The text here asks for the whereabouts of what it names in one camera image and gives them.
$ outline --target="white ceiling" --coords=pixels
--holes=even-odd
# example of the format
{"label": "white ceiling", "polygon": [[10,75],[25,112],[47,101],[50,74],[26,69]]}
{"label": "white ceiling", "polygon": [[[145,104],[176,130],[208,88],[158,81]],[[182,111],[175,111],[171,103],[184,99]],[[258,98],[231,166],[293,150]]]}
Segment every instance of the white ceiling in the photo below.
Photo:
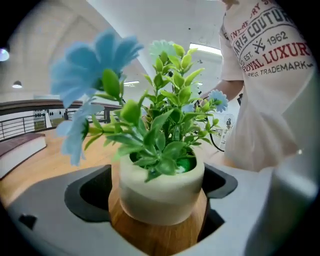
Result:
{"label": "white ceiling", "polygon": [[[139,59],[124,70],[127,81],[140,81],[136,87],[125,88],[126,100],[137,100],[149,86],[142,73],[153,75],[148,54],[153,40],[174,41],[186,50],[190,43],[219,48],[218,32],[224,14],[219,1],[87,1],[91,5],[85,0],[46,0],[25,18],[10,39],[9,61],[0,63],[2,96],[15,95],[17,90],[11,85],[16,80],[23,85],[20,94],[49,94],[50,64],[75,41],[92,42],[99,32],[111,26],[121,37],[137,35],[145,45]],[[221,58],[200,52],[194,60],[202,61],[195,69],[206,68],[198,80],[203,82],[202,91],[208,91],[219,78]]]}

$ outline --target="metal railing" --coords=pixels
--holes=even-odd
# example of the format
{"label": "metal railing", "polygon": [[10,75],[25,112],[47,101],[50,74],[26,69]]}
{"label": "metal railing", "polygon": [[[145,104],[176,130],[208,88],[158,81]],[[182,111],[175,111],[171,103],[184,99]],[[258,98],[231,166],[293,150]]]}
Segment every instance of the metal railing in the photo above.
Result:
{"label": "metal railing", "polygon": [[[60,100],[22,100],[0,103],[0,141],[13,139],[26,133],[55,129],[62,121],[71,120],[82,104],[82,101],[75,101],[70,108],[65,109]],[[104,106],[102,112],[96,113],[100,123],[109,123],[110,112],[121,108],[116,105],[97,104]],[[88,116],[88,121],[92,123],[91,115]]]}

